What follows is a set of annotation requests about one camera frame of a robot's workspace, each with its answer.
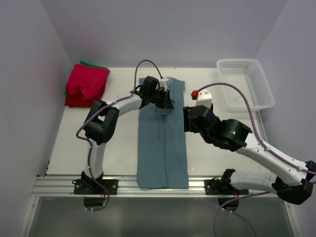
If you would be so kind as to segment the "blue-grey t shirt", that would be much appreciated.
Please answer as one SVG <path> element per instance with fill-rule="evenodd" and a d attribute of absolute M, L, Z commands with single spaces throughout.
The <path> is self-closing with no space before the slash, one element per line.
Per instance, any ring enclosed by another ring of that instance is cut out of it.
<path fill-rule="evenodd" d="M 174 108 L 149 104 L 139 112 L 137 183 L 148 189 L 185 189 L 189 186 L 184 132 L 185 82 L 170 78 Z"/>

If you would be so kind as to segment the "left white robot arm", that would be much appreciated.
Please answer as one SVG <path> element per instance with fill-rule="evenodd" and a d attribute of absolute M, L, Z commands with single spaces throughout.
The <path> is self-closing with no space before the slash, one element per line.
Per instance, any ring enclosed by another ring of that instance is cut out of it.
<path fill-rule="evenodd" d="M 96 100 L 86 117 L 80 130 L 85 131 L 83 137 L 89 144 L 86 167 L 81 173 L 78 188 L 87 189 L 92 194 L 102 190 L 103 158 L 107 143 L 114 135 L 118 118 L 149 104 L 160 109 L 173 110 L 168 85 L 171 78 L 157 78 L 147 76 L 142 84 L 131 91 L 130 95 L 114 102 Z"/>

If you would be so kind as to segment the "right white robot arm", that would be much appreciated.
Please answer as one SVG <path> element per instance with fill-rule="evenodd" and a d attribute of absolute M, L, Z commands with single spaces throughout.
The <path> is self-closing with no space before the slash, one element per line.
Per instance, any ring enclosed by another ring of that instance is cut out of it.
<path fill-rule="evenodd" d="M 221 179 L 206 182 L 215 193 L 233 195 L 258 190 L 274 193 L 296 205 L 312 195 L 315 162 L 302 162 L 279 150 L 269 150 L 268 146 L 258 142 L 251 128 L 235 119 L 220 120 L 212 108 L 203 105 L 184 107 L 183 115 L 185 132 L 198 133 L 206 143 L 236 152 L 268 169 L 266 173 L 226 169 Z"/>

